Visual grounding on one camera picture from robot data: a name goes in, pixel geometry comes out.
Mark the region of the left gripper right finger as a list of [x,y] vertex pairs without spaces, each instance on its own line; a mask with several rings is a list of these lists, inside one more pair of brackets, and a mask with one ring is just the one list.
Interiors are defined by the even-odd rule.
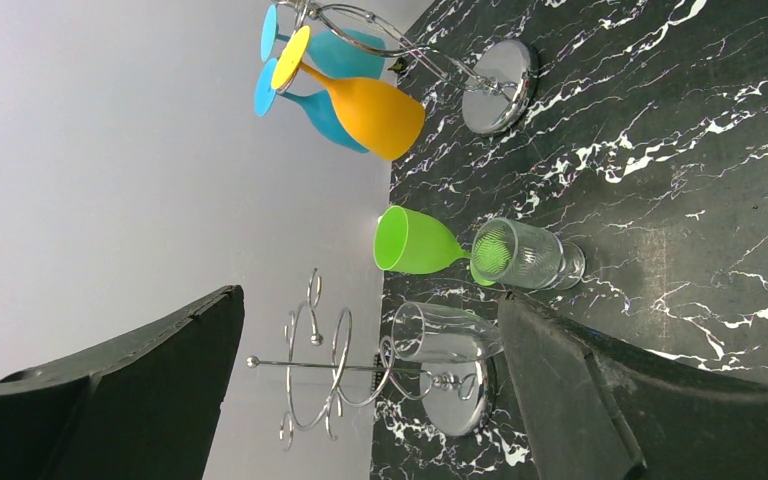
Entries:
[[693,368],[507,292],[498,324],[541,479],[768,479],[768,385]]

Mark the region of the blue plastic wine glass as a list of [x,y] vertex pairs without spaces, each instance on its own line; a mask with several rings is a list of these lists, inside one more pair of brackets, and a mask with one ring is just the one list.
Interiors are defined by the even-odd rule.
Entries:
[[369,152],[344,129],[337,118],[333,102],[325,90],[311,95],[296,95],[289,92],[278,93],[272,88],[271,79],[277,63],[276,58],[269,58],[259,74],[253,97],[253,110],[256,116],[265,116],[271,109],[275,98],[280,96],[300,106],[312,126],[327,140],[357,153]]
[[[270,5],[264,17],[260,58],[266,62],[277,40],[287,42],[289,35],[279,33],[277,7]],[[367,77],[379,79],[385,59],[350,45],[330,30],[313,35],[307,53],[320,70],[332,78]]]

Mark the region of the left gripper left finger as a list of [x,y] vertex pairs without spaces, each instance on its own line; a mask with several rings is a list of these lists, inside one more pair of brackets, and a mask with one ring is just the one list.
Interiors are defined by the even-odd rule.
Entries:
[[222,287],[0,380],[0,479],[199,479],[245,318]]

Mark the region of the orange plastic wine glass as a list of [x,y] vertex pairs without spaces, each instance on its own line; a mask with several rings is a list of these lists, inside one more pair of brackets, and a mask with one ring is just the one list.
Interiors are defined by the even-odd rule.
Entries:
[[423,105],[395,86],[367,77],[332,78],[303,61],[311,28],[302,26],[277,59],[270,87],[279,90],[303,71],[329,94],[336,116],[354,140],[387,161],[404,155],[418,139],[426,113]]

